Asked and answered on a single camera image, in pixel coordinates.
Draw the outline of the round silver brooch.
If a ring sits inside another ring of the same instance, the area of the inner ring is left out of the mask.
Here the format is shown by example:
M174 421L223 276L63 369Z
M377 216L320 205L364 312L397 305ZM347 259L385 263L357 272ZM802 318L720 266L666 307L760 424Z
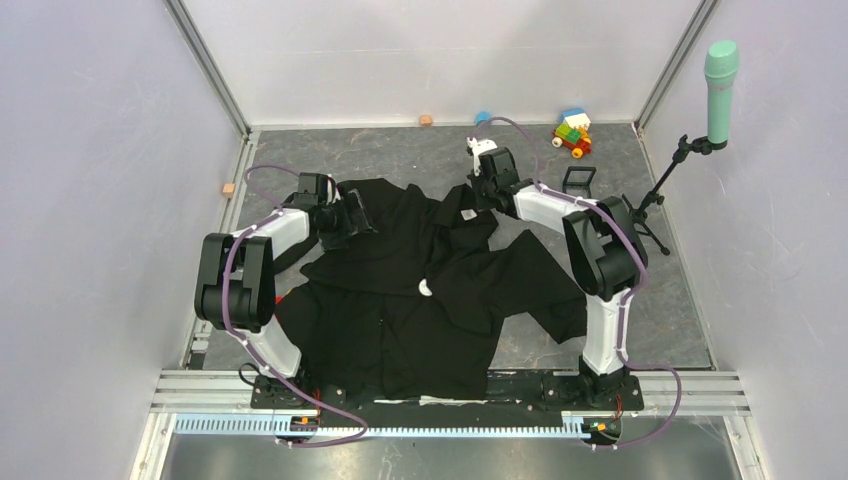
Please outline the round silver brooch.
M429 288L427 283L427 279L422 279L418 284L418 289L421 295L425 297L431 297L433 295L432 290Z

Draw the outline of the black shirt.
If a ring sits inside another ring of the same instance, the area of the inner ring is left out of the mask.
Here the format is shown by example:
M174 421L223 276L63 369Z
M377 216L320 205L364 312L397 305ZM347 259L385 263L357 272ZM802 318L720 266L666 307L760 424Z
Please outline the black shirt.
M507 317L527 313L560 343L585 335L581 289L531 231L491 250L497 219L469 186L440 200L384 179L347 186L377 232L306 264L275 308L316 381L390 399L479 399Z

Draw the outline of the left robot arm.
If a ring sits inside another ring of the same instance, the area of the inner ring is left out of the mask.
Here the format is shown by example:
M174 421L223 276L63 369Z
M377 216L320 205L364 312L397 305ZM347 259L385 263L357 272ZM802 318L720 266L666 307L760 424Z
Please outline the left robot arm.
M332 177L301 173L294 193L254 224L202 241L194 294L197 317L228 333L267 376L280 376L275 392L290 407L306 405L313 379L298 371L301 351L274 317L274 262L290 249L317 241L324 250L376 232L360 191Z

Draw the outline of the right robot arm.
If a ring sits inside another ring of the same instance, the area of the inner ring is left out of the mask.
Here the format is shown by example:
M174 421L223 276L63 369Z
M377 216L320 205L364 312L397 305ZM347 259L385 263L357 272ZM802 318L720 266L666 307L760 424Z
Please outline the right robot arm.
M602 408L627 390L631 301L645 272L644 248L623 201L575 197L520 178L512 153L471 138L469 179L479 207L561 234L574 281L587 298L587 338L578 373L558 393Z

